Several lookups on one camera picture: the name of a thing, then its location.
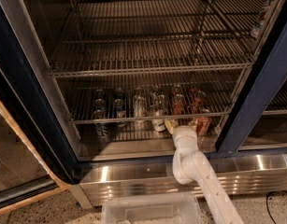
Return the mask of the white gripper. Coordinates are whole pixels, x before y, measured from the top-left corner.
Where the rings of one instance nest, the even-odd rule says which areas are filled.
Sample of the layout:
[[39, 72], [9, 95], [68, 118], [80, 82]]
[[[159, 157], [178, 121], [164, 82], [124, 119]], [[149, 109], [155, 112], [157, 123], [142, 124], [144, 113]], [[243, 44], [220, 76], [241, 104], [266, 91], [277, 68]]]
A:
[[179, 122], [176, 119], [165, 119], [165, 127], [172, 134], [176, 149], [198, 150], [196, 133], [198, 118], [192, 119], [188, 125], [179, 126]]

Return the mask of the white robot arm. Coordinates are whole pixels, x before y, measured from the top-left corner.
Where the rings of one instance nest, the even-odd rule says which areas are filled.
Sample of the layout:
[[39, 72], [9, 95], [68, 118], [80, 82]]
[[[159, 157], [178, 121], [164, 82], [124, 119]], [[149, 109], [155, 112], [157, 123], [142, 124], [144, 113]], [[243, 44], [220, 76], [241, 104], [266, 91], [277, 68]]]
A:
[[199, 149], [196, 130], [179, 125], [175, 119], [166, 119], [165, 127], [175, 146], [172, 172], [176, 180], [181, 185], [197, 182], [216, 224], [244, 224], [208, 158]]

